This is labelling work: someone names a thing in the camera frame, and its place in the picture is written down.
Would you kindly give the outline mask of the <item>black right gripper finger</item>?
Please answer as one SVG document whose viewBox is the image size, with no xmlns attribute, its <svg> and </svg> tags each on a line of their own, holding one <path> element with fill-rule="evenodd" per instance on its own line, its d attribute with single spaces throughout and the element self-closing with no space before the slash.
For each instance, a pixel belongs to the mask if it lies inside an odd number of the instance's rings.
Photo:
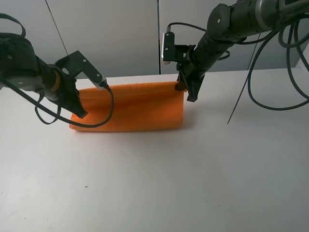
<svg viewBox="0 0 309 232">
<path fill-rule="evenodd" d="M 175 90 L 176 91 L 186 91 L 187 90 L 186 82 L 181 73 L 178 74 Z"/>
<path fill-rule="evenodd" d="M 205 75 L 201 76 L 196 76 L 193 77 L 188 76 L 186 77 L 186 82 L 187 82 L 187 90 L 188 90 L 188 97 L 187 101 L 189 102 L 195 102 L 198 99 L 198 94 L 201 88 L 201 85 L 203 83 Z"/>
</svg>

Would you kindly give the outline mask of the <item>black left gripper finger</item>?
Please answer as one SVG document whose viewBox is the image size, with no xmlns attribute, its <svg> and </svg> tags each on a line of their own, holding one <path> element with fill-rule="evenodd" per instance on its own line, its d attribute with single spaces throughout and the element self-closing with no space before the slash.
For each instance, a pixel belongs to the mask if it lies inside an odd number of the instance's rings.
<svg viewBox="0 0 309 232">
<path fill-rule="evenodd" d="M 79 118 L 84 118 L 87 115 L 87 111 L 83 108 L 82 103 L 78 95 L 73 95 L 70 100 L 70 109 Z"/>
</svg>

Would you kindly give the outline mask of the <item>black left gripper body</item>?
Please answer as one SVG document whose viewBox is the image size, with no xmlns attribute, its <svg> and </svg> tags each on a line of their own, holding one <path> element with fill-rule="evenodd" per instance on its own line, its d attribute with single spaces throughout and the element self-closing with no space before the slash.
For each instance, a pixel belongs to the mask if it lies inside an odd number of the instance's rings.
<svg viewBox="0 0 309 232">
<path fill-rule="evenodd" d="M 47 67 L 47 99 L 65 109 L 78 109 L 80 100 L 76 80 L 55 65 L 48 64 Z"/>
</svg>

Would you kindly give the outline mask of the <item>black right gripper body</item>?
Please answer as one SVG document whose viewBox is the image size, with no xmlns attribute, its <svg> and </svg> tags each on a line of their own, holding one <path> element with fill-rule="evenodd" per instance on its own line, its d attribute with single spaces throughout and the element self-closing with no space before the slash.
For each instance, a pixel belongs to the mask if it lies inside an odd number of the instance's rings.
<svg viewBox="0 0 309 232">
<path fill-rule="evenodd" d="M 205 75 L 208 70 L 208 51 L 206 45 L 189 45 L 189 61 L 177 63 L 177 70 L 182 74 L 185 82 L 188 76 Z"/>
</svg>

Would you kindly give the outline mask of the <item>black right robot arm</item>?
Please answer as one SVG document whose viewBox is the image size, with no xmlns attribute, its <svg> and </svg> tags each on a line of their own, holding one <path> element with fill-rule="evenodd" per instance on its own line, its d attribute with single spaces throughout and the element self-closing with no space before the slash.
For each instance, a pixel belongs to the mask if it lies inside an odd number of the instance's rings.
<svg viewBox="0 0 309 232">
<path fill-rule="evenodd" d="M 190 46 L 188 60 L 179 66 L 177 90 L 188 91 L 195 102 L 205 73 L 233 45 L 247 37 L 278 30 L 309 10 L 307 0 L 239 0 L 232 6 L 218 4 L 211 12 L 207 30 L 196 46 Z"/>
</svg>

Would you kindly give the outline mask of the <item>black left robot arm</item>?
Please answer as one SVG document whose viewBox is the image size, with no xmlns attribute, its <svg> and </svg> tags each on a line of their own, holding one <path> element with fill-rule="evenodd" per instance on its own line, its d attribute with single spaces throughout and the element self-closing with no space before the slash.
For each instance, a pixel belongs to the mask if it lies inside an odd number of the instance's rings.
<svg viewBox="0 0 309 232">
<path fill-rule="evenodd" d="M 18 89 L 46 97 L 50 102 L 83 118 L 87 112 L 82 107 L 76 79 L 62 68 L 46 64 L 35 55 L 32 44 L 26 39 L 26 30 L 15 18 L 0 14 L 21 26 L 21 33 L 0 34 L 0 75 Z"/>
</svg>

